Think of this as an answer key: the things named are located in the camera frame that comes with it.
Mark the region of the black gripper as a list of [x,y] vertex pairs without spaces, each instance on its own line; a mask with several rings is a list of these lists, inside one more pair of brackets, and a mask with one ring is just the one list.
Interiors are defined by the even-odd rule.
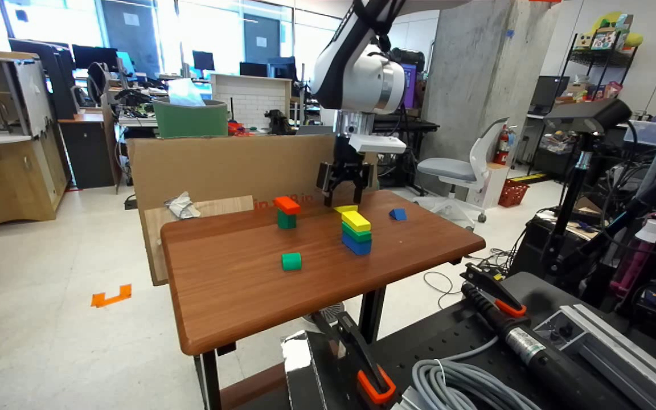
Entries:
[[333,205],[337,184],[353,183],[353,203],[361,205],[372,177],[372,163],[359,153],[347,136],[337,136],[333,160],[320,163],[318,186],[325,191],[325,205]]

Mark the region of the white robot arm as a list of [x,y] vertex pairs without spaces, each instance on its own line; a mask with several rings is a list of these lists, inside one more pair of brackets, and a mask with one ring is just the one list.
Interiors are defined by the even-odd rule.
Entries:
[[363,201],[372,167],[359,138],[374,127],[377,114],[393,114],[407,94],[407,69],[389,56],[389,29],[403,13],[452,8],[468,0],[351,0],[335,33],[314,63],[312,96],[335,110],[333,160],[320,167],[318,186],[331,205],[342,183],[353,184],[353,201]]

